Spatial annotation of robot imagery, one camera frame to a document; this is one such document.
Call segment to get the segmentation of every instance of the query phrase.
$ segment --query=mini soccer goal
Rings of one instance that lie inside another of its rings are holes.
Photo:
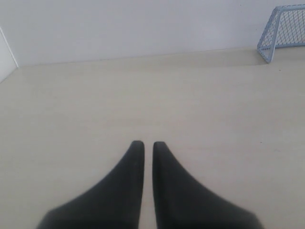
[[[270,16],[257,50],[267,63],[275,49],[305,46],[305,4],[278,6]]]

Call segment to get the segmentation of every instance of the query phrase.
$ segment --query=light wood surface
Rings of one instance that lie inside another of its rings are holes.
[[[266,229],[305,228],[305,49],[24,67],[0,84],[0,228],[33,229],[145,143],[140,229],[156,227],[152,146]]]

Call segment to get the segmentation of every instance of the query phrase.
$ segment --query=wooden floor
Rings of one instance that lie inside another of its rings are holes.
[[[305,49],[24,67],[0,84],[0,228],[33,229],[145,143],[140,229],[156,227],[152,146],[266,229],[305,228]]]

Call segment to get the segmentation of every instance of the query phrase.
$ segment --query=white wall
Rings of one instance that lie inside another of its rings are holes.
[[[0,83],[16,69],[15,61],[0,28]]]
[[[304,0],[2,0],[20,65],[256,46],[276,5]]]

